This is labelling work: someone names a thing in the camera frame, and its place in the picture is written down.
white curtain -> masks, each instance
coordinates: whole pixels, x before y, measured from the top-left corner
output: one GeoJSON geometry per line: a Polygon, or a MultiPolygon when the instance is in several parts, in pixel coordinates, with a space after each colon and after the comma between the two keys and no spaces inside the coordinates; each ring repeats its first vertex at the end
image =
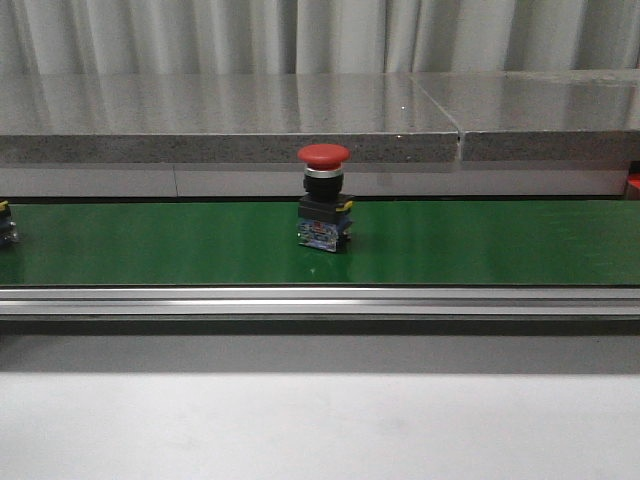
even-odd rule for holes
{"type": "Polygon", "coordinates": [[[633,68],[640,0],[0,0],[0,74],[633,68]]]}

metal frame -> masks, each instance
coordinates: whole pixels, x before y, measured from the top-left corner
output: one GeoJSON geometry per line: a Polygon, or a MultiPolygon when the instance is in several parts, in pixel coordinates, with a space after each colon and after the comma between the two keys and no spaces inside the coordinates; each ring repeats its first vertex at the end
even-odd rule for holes
{"type": "Polygon", "coordinates": [[[640,288],[148,287],[0,289],[0,320],[278,315],[639,319],[640,288]]]}

granite slab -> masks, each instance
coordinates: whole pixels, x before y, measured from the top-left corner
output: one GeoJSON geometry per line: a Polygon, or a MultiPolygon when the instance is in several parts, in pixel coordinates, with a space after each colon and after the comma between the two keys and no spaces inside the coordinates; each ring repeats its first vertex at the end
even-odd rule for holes
{"type": "Polygon", "coordinates": [[[458,130],[403,74],[0,78],[0,163],[452,162],[458,130]]]}
{"type": "Polygon", "coordinates": [[[463,164],[640,160],[640,70],[410,76],[459,128],[463,164]]]}

red button cap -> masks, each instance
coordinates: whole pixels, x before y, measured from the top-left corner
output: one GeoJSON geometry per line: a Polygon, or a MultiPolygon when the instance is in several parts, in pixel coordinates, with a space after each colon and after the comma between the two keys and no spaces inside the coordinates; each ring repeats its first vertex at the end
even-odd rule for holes
{"type": "Polygon", "coordinates": [[[640,173],[632,173],[627,177],[627,182],[635,188],[640,188],[640,173]]]}
{"type": "Polygon", "coordinates": [[[348,148],[332,143],[316,143],[298,150],[298,158],[314,170],[336,170],[350,156],[348,148]]]}

white table surface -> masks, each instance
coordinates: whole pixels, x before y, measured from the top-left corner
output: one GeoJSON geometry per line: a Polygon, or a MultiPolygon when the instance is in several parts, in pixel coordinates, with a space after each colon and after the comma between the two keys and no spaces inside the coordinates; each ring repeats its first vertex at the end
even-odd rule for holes
{"type": "Polygon", "coordinates": [[[0,337],[0,478],[637,479],[639,337],[0,337]]]}

